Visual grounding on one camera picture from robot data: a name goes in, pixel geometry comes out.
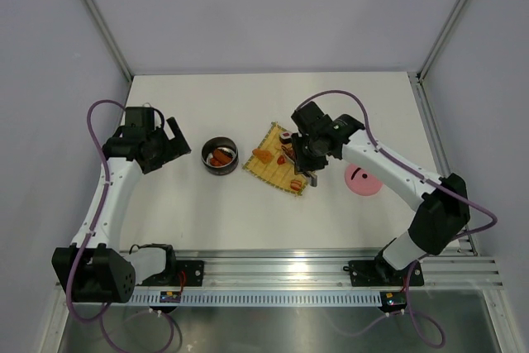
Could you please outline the metal tongs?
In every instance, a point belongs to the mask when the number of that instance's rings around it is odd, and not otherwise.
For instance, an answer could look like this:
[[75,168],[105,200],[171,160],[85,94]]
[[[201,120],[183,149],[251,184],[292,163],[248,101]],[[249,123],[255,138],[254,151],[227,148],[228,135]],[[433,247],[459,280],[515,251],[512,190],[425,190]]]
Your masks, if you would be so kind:
[[296,166],[296,158],[294,154],[294,150],[291,144],[287,145],[281,145],[281,150],[283,152],[284,157],[288,160],[289,163],[293,165],[294,173],[302,175],[307,181],[308,184],[311,187],[316,187],[318,183],[317,175],[314,172],[311,171],[300,171],[297,169]]

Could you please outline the pink round lid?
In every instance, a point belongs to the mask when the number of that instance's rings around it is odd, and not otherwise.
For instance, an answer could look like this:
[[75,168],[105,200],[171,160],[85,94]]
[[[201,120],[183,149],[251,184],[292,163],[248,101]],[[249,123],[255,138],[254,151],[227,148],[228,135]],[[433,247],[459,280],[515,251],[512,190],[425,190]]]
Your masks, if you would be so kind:
[[358,165],[348,165],[344,174],[347,188],[360,196],[369,197],[377,194],[384,184]]

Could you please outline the orange shrimp toy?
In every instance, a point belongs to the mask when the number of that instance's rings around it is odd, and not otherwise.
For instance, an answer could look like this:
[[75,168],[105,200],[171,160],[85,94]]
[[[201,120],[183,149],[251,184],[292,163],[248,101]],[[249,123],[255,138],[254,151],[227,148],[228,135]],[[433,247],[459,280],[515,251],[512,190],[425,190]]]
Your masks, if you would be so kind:
[[219,162],[216,158],[212,157],[210,160],[209,160],[209,164],[211,166],[214,166],[214,167],[222,167],[222,163]]

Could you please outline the round metal lunch box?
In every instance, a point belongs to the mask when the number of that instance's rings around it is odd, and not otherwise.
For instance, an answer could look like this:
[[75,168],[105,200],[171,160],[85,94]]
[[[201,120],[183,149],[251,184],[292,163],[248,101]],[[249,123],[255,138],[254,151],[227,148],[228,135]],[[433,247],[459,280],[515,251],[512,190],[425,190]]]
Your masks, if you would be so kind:
[[205,142],[201,158],[206,170],[216,176],[230,174],[239,164],[236,143],[224,136],[213,137]]

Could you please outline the brown rectangular food toy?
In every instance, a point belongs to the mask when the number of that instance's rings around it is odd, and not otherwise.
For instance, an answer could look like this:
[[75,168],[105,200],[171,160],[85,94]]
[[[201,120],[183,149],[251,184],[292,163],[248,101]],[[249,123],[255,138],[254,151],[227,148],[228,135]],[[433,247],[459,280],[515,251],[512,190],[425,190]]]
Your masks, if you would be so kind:
[[226,155],[225,153],[223,153],[222,151],[220,151],[218,149],[215,149],[212,152],[212,156],[214,158],[216,158],[219,162],[221,162],[222,165],[227,165],[227,164],[232,162],[232,157],[231,156]]

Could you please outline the black seaweed roll toy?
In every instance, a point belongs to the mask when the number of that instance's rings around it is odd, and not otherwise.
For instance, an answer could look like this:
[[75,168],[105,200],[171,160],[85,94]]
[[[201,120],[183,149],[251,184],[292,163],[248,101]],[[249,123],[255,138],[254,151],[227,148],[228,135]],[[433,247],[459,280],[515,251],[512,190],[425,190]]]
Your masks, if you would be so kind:
[[217,149],[229,156],[233,156],[235,154],[235,152],[229,147],[219,146]]

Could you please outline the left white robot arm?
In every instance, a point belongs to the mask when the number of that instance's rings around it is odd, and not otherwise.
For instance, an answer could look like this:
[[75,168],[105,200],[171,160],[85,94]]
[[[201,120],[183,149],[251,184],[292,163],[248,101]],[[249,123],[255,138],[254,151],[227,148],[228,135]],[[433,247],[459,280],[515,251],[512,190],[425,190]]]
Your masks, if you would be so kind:
[[188,155],[174,117],[154,107],[127,107],[125,121],[96,148],[102,160],[98,186],[71,243],[51,263],[71,303],[126,303],[137,285],[183,282],[172,246],[135,245],[122,255],[120,239],[131,196],[142,176]]

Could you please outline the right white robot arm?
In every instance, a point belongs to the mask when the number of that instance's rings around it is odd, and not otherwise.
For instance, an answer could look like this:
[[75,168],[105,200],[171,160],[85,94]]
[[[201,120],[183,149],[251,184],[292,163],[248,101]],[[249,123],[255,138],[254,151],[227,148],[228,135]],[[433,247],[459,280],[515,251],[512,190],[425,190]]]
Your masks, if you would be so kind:
[[350,115],[331,119],[314,102],[291,116],[297,173],[324,169],[328,158],[344,160],[372,174],[414,212],[409,228],[373,259],[366,275],[393,284],[415,260],[440,254],[469,222],[465,181],[457,174],[424,173],[414,163],[376,143],[367,126]]

